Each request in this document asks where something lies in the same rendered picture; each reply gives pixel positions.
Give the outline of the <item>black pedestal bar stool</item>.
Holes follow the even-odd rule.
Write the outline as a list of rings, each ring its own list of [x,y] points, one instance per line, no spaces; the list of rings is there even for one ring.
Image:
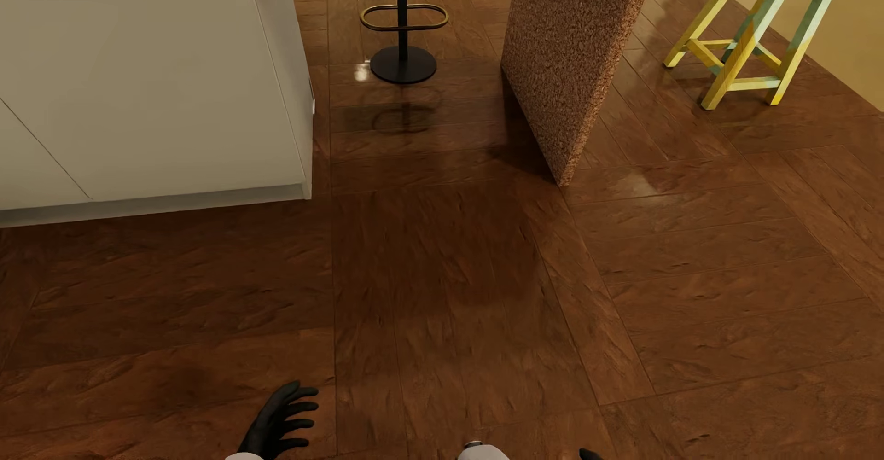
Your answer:
[[[407,21],[409,10],[429,10],[442,15],[441,21],[429,25],[410,25]],[[395,11],[397,24],[391,26],[371,24],[367,17],[370,13]],[[408,3],[397,0],[395,4],[375,5],[360,13],[361,24],[372,31],[395,33],[398,43],[392,47],[384,47],[370,59],[370,70],[384,82],[399,85],[425,82],[436,72],[436,59],[426,49],[409,44],[408,34],[411,32],[434,30],[448,24],[449,13],[442,7],[429,3]]]

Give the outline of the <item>yellow wooden grey-seat stool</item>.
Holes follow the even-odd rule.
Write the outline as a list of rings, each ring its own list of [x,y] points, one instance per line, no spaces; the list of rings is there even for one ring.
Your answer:
[[[701,60],[715,77],[701,101],[701,107],[706,111],[714,110],[726,93],[746,90],[766,90],[766,103],[777,105],[832,0],[810,2],[784,58],[778,58],[760,41],[785,0],[757,0],[733,39],[702,40],[701,34],[727,1],[708,0],[662,64],[673,68],[688,53]]]

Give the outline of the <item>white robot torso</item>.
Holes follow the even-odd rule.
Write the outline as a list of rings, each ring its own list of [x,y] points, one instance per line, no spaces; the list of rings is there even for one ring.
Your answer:
[[[456,460],[510,460],[510,458],[501,449],[492,444],[471,441],[464,444]]]

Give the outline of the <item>brown granite counter panel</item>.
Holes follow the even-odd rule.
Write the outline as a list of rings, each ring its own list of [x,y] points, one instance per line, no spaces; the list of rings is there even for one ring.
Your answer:
[[[501,68],[558,186],[573,178],[645,0],[511,0]]]

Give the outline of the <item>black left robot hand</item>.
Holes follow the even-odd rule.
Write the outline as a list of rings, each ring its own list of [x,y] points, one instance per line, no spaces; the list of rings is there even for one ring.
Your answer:
[[[263,460],[277,460],[289,450],[308,447],[308,439],[286,438],[286,435],[315,425],[312,419],[298,419],[296,416],[317,410],[318,403],[310,400],[317,395],[317,388],[302,386],[298,380],[281,386],[258,412],[237,452],[258,454]]]

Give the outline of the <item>cream white kitchen cabinet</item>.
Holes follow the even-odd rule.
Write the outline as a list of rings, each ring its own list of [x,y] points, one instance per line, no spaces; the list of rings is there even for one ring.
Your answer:
[[[0,228],[311,199],[293,0],[0,0]]]

